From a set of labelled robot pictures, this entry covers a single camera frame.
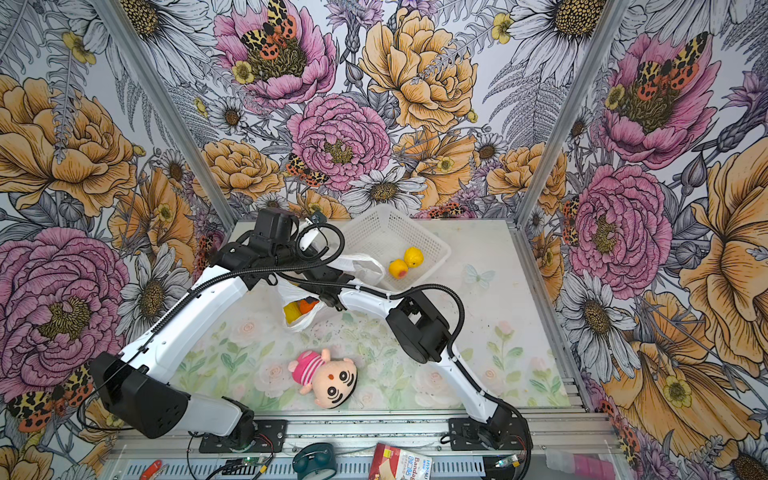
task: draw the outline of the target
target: black mounting plate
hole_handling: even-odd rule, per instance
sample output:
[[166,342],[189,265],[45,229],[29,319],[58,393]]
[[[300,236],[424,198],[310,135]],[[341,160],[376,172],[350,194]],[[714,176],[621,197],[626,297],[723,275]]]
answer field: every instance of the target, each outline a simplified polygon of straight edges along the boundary
[[[498,447],[498,450],[522,450],[520,441],[513,435],[523,438],[524,419],[512,417],[505,431],[506,439]],[[485,427],[485,424],[476,422],[473,419],[464,417],[463,419],[449,419],[448,431],[451,436],[451,450],[454,452],[466,452],[467,450],[486,450],[486,447],[480,443],[478,429]]]
[[[274,445],[275,453],[283,451],[283,442],[286,438],[286,420],[253,420],[254,433],[260,433],[266,436]],[[200,453],[269,453],[272,452],[270,445],[261,437],[256,437],[251,446],[245,450],[233,450],[227,444],[226,437],[220,437],[206,433],[200,440]]]

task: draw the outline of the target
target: butterfly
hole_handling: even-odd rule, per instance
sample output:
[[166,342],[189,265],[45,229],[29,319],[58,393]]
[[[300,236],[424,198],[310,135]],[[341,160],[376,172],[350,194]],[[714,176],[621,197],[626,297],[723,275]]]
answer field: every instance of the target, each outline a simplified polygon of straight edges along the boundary
[[464,267],[464,283],[469,283],[470,285],[477,283],[486,290],[491,286],[491,280],[493,280],[493,277],[495,276],[496,272],[494,270],[478,273],[472,265]]
[[298,177],[310,187],[319,187],[330,180],[330,177],[323,172],[309,169],[304,161],[296,154],[290,155],[290,159],[286,165],[286,172],[288,172],[289,175]]
[[575,198],[563,203],[563,241],[572,247],[578,247],[578,232],[576,231],[576,215],[578,214],[578,200]]
[[702,31],[689,41],[673,59],[659,64],[644,61],[637,66],[637,97],[649,101],[656,94],[665,95],[669,89],[682,90],[699,73],[699,58],[707,46],[709,33]]
[[13,398],[8,402],[8,412],[18,420],[20,432],[39,432],[54,415],[65,418],[73,414],[93,391],[93,377],[87,366],[81,365],[50,392],[27,392]]
[[280,56],[280,49],[296,38],[296,18],[288,15],[285,0],[270,0],[266,7],[266,19],[261,30],[245,32],[240,41],[254,57],[274,60]]

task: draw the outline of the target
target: white plastic basket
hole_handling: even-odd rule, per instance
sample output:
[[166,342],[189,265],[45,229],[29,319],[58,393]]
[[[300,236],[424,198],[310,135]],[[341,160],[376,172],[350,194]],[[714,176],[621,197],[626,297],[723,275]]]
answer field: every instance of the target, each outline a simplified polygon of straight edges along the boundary
[[424,283],[451,256],[451,247],[433,233],[387,204],[366,210],[342,227],[346,246],[344,251],[367,253],[385,268],[402,258],[406,250],[416,247],[424,254],[424,263],[396,279],[387,273],[378,287],[402,292]]

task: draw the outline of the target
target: black cable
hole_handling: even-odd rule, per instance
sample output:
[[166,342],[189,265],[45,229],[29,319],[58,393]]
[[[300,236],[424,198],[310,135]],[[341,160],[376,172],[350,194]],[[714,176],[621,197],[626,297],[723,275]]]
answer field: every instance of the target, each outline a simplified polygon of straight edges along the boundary
[[[351,283],[345,283],[345,284],[339,284],[339,283],[332,283],[332,282],[318,282],[315,280],[305,280],[300,279],[292,276],[287,276],[284,273],[278,273],[279,276],[282,278],[289,280],[290,282],[294,283],[305,283],[309,285],[316,285],[316,286],[335,286],[335,287],[341,287],[341,288],[350,288],[350,289],[360,289],[363,292],[371,293],[372,295],[376,295],[381,298],[387,298],[386,293],[381,292],[379,290],[375,290],[373,288],[367,287],[367,286],[358,286]],[[456,321],[456,327],[453,329],[453,333],[451,334],[447,349],[448,349],[448,355],[450,358],[454,359],[455,355],[453,353],[453,343],[456,340],[456,337],[458,337],[459,333],[462,331],[462,327],[464,326],[464,318],[465,318],[465,311],[464,311],[464,303],[462,302],[461,297],[458,296],[456,292],[448,288],[444,285],[439,285],[437,283],[426,283],[424,285],[418,285],[409,288],[408,290],[396,293],[394,295],[389,295],[389,298],[391,300],[400,300],[401,298],[404,298],[414,292],[419,292],[423,290],[439,290],[444,293],[447,293],[450,295],[451,298],[453,298],[454,302],[456,303],[456,307],[458,309],[458,320]],[[478,393],[481,393],[482,396],[484,396],[486,399],[492,401],[493,403],[496,403],[503,409],[507,409],[510,413],[514,414],[518,418],[522,419],[523,415],[520,413],[518,409],[516,409],[514,406],[508,404],[504,400],[494,397],[493,395],[489,394],[488,392],[485,392],[484,389],[480,388],[480,385],[472,378],[472,376],[467,372],[467,370],[464,368],[464,366],[460,362],[454,362],[454,364],[458,367],[458,370],[462,373],[462,375],[469,381],[470,385],[477,391]],[[525,437],[525,444],[523,445],[524,452],[525,452],[525,459],[523,460],[523,467],[521,470],[520,475],[517,477],[517,480],[522,480],[523,477],[528,473],[528,469],[531,464],[531,448],[533,447],[533,439],[531,437],[531,430],[530,428],[522,423],[523,427],[523,436]]]
[[212,480],[213,477],[215,477],[218,473],[223,472],[224,470],[231,470],[233,468],[237,468],[243,464],[243,459],[238,458],[235,460],[227,460],[227,463],[220,466],[219,468],[216,468],[213,470],[210,475],[208,475],[205,480]]
[[[125,362],[122,366],[120,366],[120,368],[115,370],[114,373],[112,373],[112,375],[110,375],[108,379],[106,379],[98,387],[95,387],[94,391],[89,393],[83,399],[83,403],[80,404],[80,407],[78,407],[78,411],[77,411],[78,421],[84,426],[84,428],[89,429],[89,430],[95,430],[97,432],[124,432],[126,430],[133,430],[132,427],[129,427],[129,428],[126,428],[126,429],[125,428],[116,429],[116,428],[103,428],[103,427],[99,427],[97,425],[88,425],[87,422],[86,422],[85,408],[84,408],[86,401],[89,398],[91,398],[96,392],[98,392],[101,388],[103,388],[104,385],[109,383],[109,381],[112,380],[125,366],[127,366],[128,364],[133,362],[136,359],[136,357],[140,353],[142,353],[144,351],[146,346],[149,345],[149,343],[154,339],[154,337],[185,306],[187,306],[193,299],[197,298],[197,296],[200,294],[200,292],[202,292],[203,290],[207,289],[208,287],[213,286],[213,285],[215,285],[215,284],[217,284],[219,282],[222,282],[224,280],[228,280],[230,278],[234,278],[236,276],[241,276],[241,275],[250,275],[250,274],[254,274],[254,273],[275,273],[275,272],[286,272],[286,271],[290,272],[290,271],[296,271],[296,270],[311,270],[312,268],[317,268],[319,266],[325,266],[328,263],[331,263],[335,259],[339,258],[339,256],[341,255],[342,251],[344,250],[344,245],[345,245],[344,234],[341,232],[341,230],[339,230],[338,227],[336,227],[334,225],[331,225],[329,223],[315,223],[314,225],[311,225],[311,226],[305,228],[304,230],[301,230],[301,232],[295,232],[292,235],[292,238],[294,239],[295,244],[298,245],[299,241],[306,234],[307,231],[314,230],[314,229],[317,229],[317,228],[327,228],[327,229],[333,231],[338,236],[338,238],[339,238],[339,247],[338,247],[338,249],[336,249],[336,252],[334,252],[330,257],[326,258],[325,260],[318,260],[318,261],[316,261],[314,263],[309,263],[309,264],[304,263],[304,264],[300,264],[300,265],[262,266],[262,267],[255,267],[255,268],[246,268],[246,269],[242,269],[242,270],[234,270],[234,271],[231,271],[231,272],[224,273],[222,275],[216,276],[216,277],[214,277],[214,278],[212,278],[210,280],[207,280],[207,281],[203,282],[201,285],[199,285],[199,286],[189,290],[189,292],[188,292],[188,294],[186,296],[182,297],[182,299],[179,300],[179,302],[176,303],[176,305],[174,305],[170,310],[168,310],[168,312],[166,312],[165,315],[163,315],[163,317],[157,323],[155,323],[154,326],[152,326],[152,328],[150,329],[152,334],[149,336],[147,341],[144,342],[144,345],[142,345],[136,351],[136,353],[131,357],[131,359],[129,359],[127,362]],[[245,236],[246,236],[246,234],[244,233],[243,235],[240,236],[240,238],[238,240],[240,240],[240,239],[244,240],[243,237],[245,237]]]
[[190,463],[190,450],[192,449],[192,440],[200,438],[202,435],[199,435],[197,432],[187,432],[190,434],[190,442],[187,444],[187,468],[190,469],[190,475],[192,475],[192,480],[197,480],[197,477],[194,475],[194,472],[192,471],[192,464]]
[[147,340],[147,342],[149,343],[149,341],[152,340],[152,338],[158,332],[160,332],[185,306],[187,306],[192,300],[197,298],[197,295],[199,295],[202,291],[204,291],[208,287],[216,285],[219,282],[228,280],[230,278],[234,278],[236,276],[253,275],[255,273],[279,273],[279,272],[295,272],[297,270],[311,270],[319,266],[325,266],[333,262],[335,259],[339,258],[342,251],[344,250],[344,234],[341,232],[341,230],[339,230],[338,227],[331,225],[330,223],[315,223],[314,225],[311,225],[305,228],[296,237],[296,244],[298,244],[301,241],[301,237],[303,237],[306,231],[313,230],[314,228],[327,228],[329,230],[332,230],[339,237],[339,248],[330,257],[326,258],[325,260],[317,260],[316,262],[304,263],[299,265],[258,266],[253,268],[244,268],[242,270],[234,270],[232,272],[223,273],[219,276],[215,276],[210,280],[206,280],[205,282],[202,282],[199,286],[191,289],[186,296],[182,297],[181,300],[179,300],[178,303],[176,303],[176,305],[174,305],[173,307],[171,307],[170,310],[168,310],[168,312],[163,316],[163,318],[160,319],[159,322],[155,323],[155,325],[150,329],[150,331],[152,332],[152,336]]

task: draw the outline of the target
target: flower bud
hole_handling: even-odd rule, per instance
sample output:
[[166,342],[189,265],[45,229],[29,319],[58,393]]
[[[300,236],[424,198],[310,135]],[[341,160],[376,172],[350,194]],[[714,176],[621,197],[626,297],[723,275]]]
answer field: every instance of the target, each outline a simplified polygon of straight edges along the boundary
[[707,165],[704,163],[704,155],[699,153],[683,169],[680,182],[683,184],[683,194],[690,195],[694,188],[701,187],[707,181]]

